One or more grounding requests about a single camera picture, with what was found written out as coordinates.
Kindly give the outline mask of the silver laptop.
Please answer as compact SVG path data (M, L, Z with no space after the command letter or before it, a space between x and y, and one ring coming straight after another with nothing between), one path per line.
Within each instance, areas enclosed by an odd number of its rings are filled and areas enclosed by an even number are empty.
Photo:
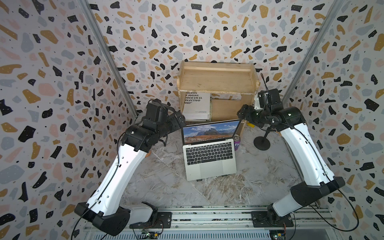
M189 125L182 129L188 181L237 172L233 137L241 120Z

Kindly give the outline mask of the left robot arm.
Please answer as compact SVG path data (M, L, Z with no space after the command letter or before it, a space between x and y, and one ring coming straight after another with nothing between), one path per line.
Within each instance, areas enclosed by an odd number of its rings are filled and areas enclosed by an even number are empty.
M120 201L135 170L158 142L167 144L168 134L186 126L181 111L150 100L141 121L119 137L117 156L101 185L87 202L78 203L75 213L107 235L117 236L126 226L154 227L158 208L147 202L121 207Z

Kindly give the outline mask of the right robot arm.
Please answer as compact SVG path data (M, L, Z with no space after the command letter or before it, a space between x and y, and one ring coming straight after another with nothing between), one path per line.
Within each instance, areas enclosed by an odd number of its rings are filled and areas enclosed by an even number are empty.
M267 134L280 133L291 149L304 178L303 182L291 187L284 198L268 206L267 215L270 221L283 218L345 186L345 180L335 176L316 149L298 108L289 107L271 112L243 105L237 115L241 120L255 126L268 124Z

